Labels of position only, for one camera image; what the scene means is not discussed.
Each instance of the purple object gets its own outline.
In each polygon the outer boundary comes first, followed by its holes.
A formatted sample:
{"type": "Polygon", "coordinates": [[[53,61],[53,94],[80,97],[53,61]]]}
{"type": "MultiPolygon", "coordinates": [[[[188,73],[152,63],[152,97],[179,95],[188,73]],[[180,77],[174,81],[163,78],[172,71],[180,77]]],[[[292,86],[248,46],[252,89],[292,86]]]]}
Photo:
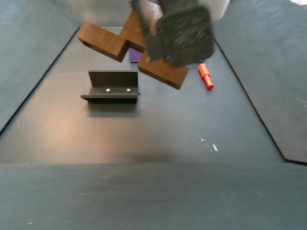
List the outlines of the purple object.
{"type": "Polygon", "coordinates": [[[129,62],[138,63],[142,58],[142,53],[136,51],[135,49],[129,49],[129,62]]]}

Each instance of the wooden block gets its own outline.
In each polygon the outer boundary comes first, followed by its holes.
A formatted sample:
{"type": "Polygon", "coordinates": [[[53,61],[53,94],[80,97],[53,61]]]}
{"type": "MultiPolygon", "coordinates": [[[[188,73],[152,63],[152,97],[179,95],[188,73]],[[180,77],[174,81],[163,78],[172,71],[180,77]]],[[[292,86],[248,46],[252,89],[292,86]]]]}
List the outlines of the wooden block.
{"type": "MultiPolygon", "coordinates": [[[[150,6],[152,6],[152,9],[155,10],[156,5],[150,3],[150,6]]],[[[119,62],[123,61],[128,48],[138,50],[143,53],[143,57],[138,63],[140,72],[175,89],[180,89],[188,73],[188,68],[186,66],[172,66],[163,58],[150,61],[146,40],[135,11],[131,12],[120,35],[116,35],[97,25],[85,22],[80,28],[77,38],[87,47],[119,62]]]]}
{"type": "Polygon", "coordinates": [[[88,48],[116,61],[123,61],[128,45],[125,39],[120,36],[104,30],[97,25],[85,22],[80,28],[77,38],[88,48]]]}

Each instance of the gray surface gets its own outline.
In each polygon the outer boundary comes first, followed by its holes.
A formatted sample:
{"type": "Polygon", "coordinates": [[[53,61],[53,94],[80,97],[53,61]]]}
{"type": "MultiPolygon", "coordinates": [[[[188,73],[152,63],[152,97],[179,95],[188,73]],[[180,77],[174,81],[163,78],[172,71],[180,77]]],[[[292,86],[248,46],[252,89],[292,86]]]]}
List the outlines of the gray surface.
{"type": "Polygon", "coordinates": [[[48,0],[0,1],[0,132],[76,29],[48,0]]]}
{"type": "Polygon", "coordinates": [[[77,22],[92,22],[103,27],[124,26],[131,13],[128,0],[51,0],[77,22]]]}
{"type": "Polygon", "coordinates": [[[307,11],[288,0],[235,0],[216,39],[288,160],[307,162],[307,11]]]}
{"type": "Polygon", "coordinates": [[[180,91],[139,74],[136,105],[89,105],[80,99],[88,70],[136,70],[136,64],[73,38],[0,137],[0,163],[280,162],[219,49],[207,66],[212,92],[195,64],[180,91]]]}
{"type": "Polygon", "coordinates": [[[0,228],[306,230],[306,178],[288,164],[7,164],[0,228]]]}

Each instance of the red pen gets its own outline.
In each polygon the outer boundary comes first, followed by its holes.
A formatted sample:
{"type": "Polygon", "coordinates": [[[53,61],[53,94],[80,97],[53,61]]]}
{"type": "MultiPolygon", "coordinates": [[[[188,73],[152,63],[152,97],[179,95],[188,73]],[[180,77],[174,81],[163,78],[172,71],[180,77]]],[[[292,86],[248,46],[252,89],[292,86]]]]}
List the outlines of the red pen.
{"type": "Polygon", "coordinates": [[[207,70],[206,63],[199,64],[198,70],[199,70],[199,74],[200,74],[200,76],[206,82],[207,89],[212,90],[215,88],[215,85],[214,85],[214,81],[211,79],[211,74],[208,73],[208,70],[207,70]]]}

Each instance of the brown wooden piece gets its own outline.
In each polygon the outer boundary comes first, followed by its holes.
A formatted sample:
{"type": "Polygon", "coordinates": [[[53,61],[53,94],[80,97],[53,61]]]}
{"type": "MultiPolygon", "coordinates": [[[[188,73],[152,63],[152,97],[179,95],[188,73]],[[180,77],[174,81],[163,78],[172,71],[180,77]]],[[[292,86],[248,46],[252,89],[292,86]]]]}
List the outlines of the brown wooden piece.
{"type": "Polygon", "coordinates": [[[143,53],[143,57],[138,63],[139,71],[175,89],[180,89],[188,68],[186,66],[172,66],[163,58],[150,61],[146,40],[135,11],[131,12],[119,35],[104,30],[97,25],[85,22],[80,28],[77,38],[87,47],[119,62],[123,61],[129,48],[138,50],[143,53]]]}

